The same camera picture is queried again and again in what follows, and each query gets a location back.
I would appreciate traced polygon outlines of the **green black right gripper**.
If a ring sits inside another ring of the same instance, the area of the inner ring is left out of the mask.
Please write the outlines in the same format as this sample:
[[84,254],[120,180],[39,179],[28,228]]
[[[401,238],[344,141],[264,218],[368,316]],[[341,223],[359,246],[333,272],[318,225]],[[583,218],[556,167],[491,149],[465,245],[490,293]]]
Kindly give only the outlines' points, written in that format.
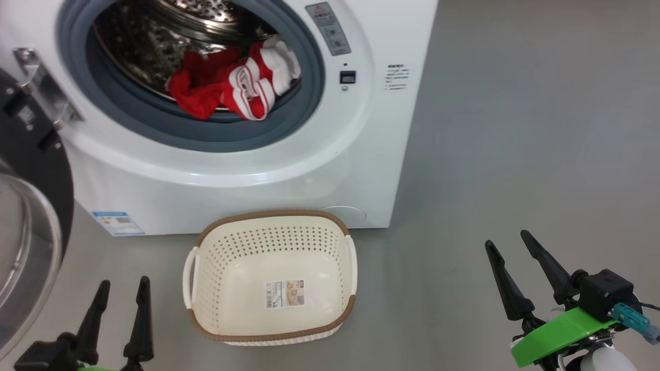
[[[574,305],[575,288],[570,284],[567,270],[530,231],[521,230],[521,238],[551,284],[555,303],[564,306]],[[532,317],[535,306],[521,293],[505,268],[504,258],[491,240],[485,242],[485,251],[507,319],[521,321]],[[612,318],[600,322],[580,308],[571,309],[518,340],[511,346],[511,353],[518,367],[524,368],[615,324],[617,321]]]

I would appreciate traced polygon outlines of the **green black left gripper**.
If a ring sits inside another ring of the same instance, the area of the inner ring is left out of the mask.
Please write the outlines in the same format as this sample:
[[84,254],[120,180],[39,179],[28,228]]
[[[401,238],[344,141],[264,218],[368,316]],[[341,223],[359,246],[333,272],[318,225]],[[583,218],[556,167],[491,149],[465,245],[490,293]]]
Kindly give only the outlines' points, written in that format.
[[[15,370],[107,370],[97,364],[97,338],[109,298],[111,282],[102,280],[77,335],[64,332],[52,342],[36,341],[14,363]],[[144,370],[142,364],[155,357],[152,324],[151,280],[141,277],[135,299],[137,312],[121,370]]]

